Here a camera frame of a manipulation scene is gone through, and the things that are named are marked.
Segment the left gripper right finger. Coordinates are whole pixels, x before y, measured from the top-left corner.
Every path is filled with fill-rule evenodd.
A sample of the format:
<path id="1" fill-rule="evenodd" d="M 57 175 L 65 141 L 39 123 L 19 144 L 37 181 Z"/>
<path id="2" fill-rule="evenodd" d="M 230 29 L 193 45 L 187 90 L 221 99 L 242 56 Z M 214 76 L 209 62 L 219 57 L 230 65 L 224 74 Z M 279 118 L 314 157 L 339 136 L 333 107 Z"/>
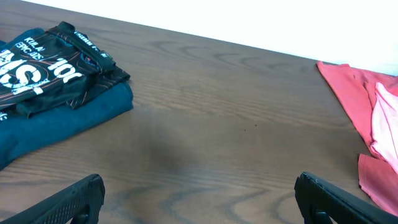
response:
<path id="1" fill-rule="evenodd" d="M 294 190 L 305 224 L 397 224 L 397 216 L 309 172 L 297 177 Z"/>

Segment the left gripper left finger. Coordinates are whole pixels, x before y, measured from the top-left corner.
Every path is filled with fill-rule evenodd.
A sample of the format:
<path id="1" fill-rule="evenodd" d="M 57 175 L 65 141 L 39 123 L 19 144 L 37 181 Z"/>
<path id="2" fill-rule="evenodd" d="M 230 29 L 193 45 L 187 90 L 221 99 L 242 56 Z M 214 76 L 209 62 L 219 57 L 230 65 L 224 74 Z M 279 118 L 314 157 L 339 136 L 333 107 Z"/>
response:
<path id="1" fill-rule="evenodd" d="M 91 174 L 1 224 L 97 224 L 104 195 L 102 177 Z"/>

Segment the black orange-patterned jersey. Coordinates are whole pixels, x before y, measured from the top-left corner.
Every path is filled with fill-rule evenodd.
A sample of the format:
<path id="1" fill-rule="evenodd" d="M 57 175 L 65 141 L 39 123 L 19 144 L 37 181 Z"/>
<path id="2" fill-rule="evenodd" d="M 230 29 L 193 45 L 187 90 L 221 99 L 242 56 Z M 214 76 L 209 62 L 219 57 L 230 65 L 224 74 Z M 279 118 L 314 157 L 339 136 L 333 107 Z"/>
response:
<path id="1" fill-rule="evenodd" d="M 77 109 L 129 80 L 112 56 L 67 22 L 25 31 L 1 45 L 1 111 L 29 117 Z"/>

